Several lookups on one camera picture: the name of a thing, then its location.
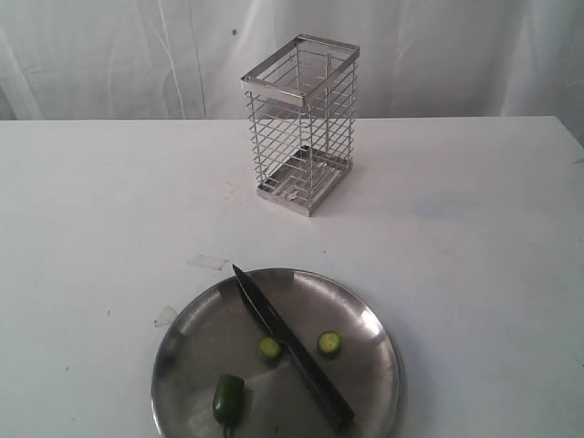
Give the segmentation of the white backdrop curtain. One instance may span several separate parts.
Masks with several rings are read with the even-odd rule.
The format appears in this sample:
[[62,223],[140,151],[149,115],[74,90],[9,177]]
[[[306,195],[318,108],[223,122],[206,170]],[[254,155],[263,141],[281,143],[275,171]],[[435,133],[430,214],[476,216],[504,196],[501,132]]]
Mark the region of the white backdrop curtain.
[[242,119],[300,34],[360,47],[362,118],[553,115],[583,136],[580,1],[4,1],[5,120]]

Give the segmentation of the round steel plate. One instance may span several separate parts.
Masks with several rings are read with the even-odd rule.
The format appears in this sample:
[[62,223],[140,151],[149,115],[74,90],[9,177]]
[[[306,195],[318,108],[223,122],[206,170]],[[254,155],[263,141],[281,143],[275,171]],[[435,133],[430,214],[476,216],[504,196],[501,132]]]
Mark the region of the round steel plate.
[[[264,268],[251,278],[292,328],[355,413],[344,437],[385,437],[394,424],[401,389],[391,339],[370,308],[351,290],[320,274]],[[320,333],[342,337],[338,356],[317,348]],[[164,437],[219,437],[212,414],[221,374],[245,381],[245,407],[237,437],[332,437],[335,430],[288,354],[260,360],[265,335],[229,277],[195,298],[169,326],[151,379],[153,420]]]

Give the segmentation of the black handled knife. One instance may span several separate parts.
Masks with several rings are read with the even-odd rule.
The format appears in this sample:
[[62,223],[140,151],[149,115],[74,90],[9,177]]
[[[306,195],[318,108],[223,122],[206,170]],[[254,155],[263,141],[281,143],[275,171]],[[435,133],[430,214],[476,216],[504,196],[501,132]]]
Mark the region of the black handled knife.
[[232,265],[239,293],[245,307],[289,353],[303,382],[334,430],[340,431],[353,423],[355,413],[326,373],[278,314],[255,281],[241,268]]

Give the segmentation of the clear tape piece lower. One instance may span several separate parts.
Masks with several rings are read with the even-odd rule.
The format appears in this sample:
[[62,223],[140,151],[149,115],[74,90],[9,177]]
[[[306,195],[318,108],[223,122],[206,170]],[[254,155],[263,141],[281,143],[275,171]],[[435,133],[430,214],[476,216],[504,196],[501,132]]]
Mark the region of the clear tape piece lower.
[[154,319],[153,326],[157,329],[170,326],[178,316],[178,311],[172,306],[166,306]]

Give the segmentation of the cucumber slice right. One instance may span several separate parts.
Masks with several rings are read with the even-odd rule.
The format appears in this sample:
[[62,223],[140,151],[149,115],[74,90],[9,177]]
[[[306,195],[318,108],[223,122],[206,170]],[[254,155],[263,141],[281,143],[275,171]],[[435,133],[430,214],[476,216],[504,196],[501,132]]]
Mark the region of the cucumber slice right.
[[334,358],[338,356],[342,349],[342,337],[334,330],[323,331],[317,339],[317,348],[321,356]]

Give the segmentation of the green chili pepper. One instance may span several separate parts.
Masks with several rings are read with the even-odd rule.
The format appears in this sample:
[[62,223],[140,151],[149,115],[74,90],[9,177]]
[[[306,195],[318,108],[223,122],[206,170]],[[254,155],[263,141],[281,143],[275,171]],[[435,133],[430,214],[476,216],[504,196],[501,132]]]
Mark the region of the green chili pepper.
[[241,421],[245,407],[245,381],[235,375],[221,374],[214,390],[212,414],[221,426],[223,437],[230,437]]

